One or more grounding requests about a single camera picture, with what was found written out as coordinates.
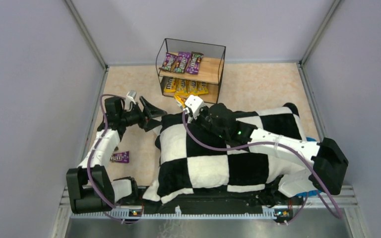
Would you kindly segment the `yellow candy bag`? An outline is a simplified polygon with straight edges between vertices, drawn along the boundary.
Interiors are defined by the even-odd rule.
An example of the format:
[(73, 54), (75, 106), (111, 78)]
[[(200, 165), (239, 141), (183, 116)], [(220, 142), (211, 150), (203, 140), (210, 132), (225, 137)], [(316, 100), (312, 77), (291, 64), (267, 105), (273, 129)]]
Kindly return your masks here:
[(197, 95), (205, 95), (208, 94), (208, 85), (206, 82), (198, 82), (197, 84)]

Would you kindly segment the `purple brown candy bag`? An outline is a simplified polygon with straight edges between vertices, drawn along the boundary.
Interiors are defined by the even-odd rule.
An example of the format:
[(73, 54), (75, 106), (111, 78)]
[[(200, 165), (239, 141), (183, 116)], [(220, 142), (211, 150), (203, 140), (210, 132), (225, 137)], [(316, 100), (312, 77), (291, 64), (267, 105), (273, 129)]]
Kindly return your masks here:
[(201, 61), (204, 57), (204, 54), (199, 52), (191, 52), (191, 58), (190, 62), (186, 68), (186, 73), (192, 74), (192, 75), (198, 75), (199, 73), (199, 67), (201, 64)]

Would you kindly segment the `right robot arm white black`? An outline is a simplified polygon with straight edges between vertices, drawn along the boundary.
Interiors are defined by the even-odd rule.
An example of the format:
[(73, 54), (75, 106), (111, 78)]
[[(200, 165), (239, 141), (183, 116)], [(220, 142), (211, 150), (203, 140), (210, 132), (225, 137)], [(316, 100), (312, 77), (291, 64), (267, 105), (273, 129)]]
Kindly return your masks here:
[(266, 154), (302, 166), (279, 182), (278, 191), (287, 197), (312, 190), (340, 194), (349, 162), (335, 140), (325, 137), (316, 142), (278, 135), (238, 121), (224, 104), (208, 107), (204, 101), (190, 102), (186, 112), (188, 122), (224, 139), (229, 150)]

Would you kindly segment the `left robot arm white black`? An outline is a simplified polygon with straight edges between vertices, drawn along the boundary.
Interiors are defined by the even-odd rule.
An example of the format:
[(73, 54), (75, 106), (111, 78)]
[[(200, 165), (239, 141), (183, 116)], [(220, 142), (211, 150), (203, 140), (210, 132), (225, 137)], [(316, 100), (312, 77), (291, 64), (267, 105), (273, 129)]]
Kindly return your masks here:
[(143, 96), (136, 102), (134, 95), (100, 97), (103, 114), (89, 152), (76, 168), (66, 173), (71, 210), (74, 214), (108, 212), (123, 198), (136, 199), (138, 188), (132, 177), (111, 181), (106, 167), (126, 129), (137, 125), (148, 132), (161, 125), (157, 118), (167, 112), (149, 103)]

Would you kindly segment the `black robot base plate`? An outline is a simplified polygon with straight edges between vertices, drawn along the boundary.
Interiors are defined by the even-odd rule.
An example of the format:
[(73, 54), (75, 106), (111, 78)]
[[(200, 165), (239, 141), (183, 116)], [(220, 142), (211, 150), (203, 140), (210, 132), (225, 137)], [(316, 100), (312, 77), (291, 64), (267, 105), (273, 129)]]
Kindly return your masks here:
[(165, 204), (145, 200), (145, 191), (146, 187), (140, 187), (137, 192), (118, 200), (116, 204), (142, 208), (145, 215), (173, 214), (177, 211), (184, 215), (237, 215), (261, 214), (268, 208), (288, 208), (302, 203), (302, 199), (297, 196), (288, 198), (271, 188), (244, 193), (227, 192), (222, 188), (202, 188), (194, 194), (180, 194)]

